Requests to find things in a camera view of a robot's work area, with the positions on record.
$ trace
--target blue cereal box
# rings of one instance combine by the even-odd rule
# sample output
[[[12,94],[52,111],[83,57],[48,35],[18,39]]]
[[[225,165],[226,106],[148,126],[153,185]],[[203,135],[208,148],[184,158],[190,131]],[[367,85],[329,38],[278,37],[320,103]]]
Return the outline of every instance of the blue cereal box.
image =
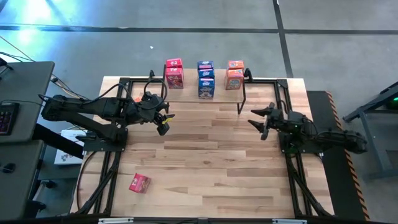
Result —
[[[213,61],[199,61],[198,69],[214,68]]]
[[[199,99],[213,99],[214,89],[216,87],[215,80],[212,78],[199,79]]]
[[[198,75],[199,78],[214,78],[214,69],[199,69]]]

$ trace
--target stacked boxes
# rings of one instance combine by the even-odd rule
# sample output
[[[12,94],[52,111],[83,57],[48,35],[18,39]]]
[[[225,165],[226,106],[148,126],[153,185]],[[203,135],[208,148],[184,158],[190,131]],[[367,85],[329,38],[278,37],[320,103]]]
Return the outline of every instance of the stacked boxes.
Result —
[[[244,64],[242,60],[228,61],[228,69],[225,74],[225,89],[238,90],[243,82]]]
[[[167,59],[165,77],[170,89],[182,89],[183,86],[183,68],[180,58]]]
[[[199,99],[211,100],[216,87],[213,61],[198,62]]]

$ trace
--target black and orange striped tape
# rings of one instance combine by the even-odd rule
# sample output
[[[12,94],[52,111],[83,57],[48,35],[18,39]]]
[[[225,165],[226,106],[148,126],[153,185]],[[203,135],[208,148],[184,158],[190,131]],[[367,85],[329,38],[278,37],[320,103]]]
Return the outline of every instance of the black and orange striped tape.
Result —
[[[333,97],[330,92],[326,91],[326,93],[329,96],[330,105],[333,110],[333,114],[335,115],[336,125],[338,128],[340,128],[342,130],[343,125],[341,124],[340,119],[337,115],[337,110],[336,110],[335,102],[333,101]],[[345,153],[346,153],[347,163],[349,165],[349,170],[351,171],[351,175],[354,180],[356,193],[358,194],[359,202],[361,202],[361,205],[362,205],[362,211],[364,213],[365,220],[370,221],[369,213],[368,213],[368,210],[367,210],[366,204],[365,204],[365,199],[363,198],[362,190],[361,190],[361,187],[359,186],[358,176],[356,175],[355,168],[353,165],[353,160],[351,159],[351,155],[348,153],[347,150],[345,150]]]

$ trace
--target white paper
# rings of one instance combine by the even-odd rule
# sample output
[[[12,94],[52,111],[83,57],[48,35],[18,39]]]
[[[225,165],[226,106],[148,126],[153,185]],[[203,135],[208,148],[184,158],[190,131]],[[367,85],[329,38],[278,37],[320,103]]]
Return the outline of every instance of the white paper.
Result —
[[[76,136],[85,136],[86,133],[82,130],[62,130],[61,136],[76,142],[77,144],[84,146],[82,141],[77,140]],[[81,164],[82,159],[71,156],[64,153],[61,150],[57,150],[57,155],[55,155],[54,164],[55,165],[71,165],[71,164]]]

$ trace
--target gray concrete floor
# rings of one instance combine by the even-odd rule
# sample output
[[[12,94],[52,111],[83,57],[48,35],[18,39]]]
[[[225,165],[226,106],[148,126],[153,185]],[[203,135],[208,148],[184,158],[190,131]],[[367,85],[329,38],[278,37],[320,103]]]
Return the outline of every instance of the gray concrete floor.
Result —
[[[394,0],[279,0],[285,29],[398,29]],[[8,0],[1,23],[95,27],[276,29],[272,0]],[[0,30],[35,60],[55,62],[58,75],[76,92],[98,95],[105,75],[160,74],[166,58],[185,67],[212,59],[224,68],[239,58],[257,77],[286,77],[278,34],[41,32]],[[340,116],[397,81],[398,35],[286,35],[295,78],[308,90],[332,92]],[[0,41],[0,50],[20,55]],[[48,95],[63,94],[50,85]],[[54,131],[67,123],[40,123]],[[361,130],[358,122],[346,125]],[[353,155],[359,176],[375,172],[373,155]],[[372,220],[398,222],[398,178],[364,182]]]

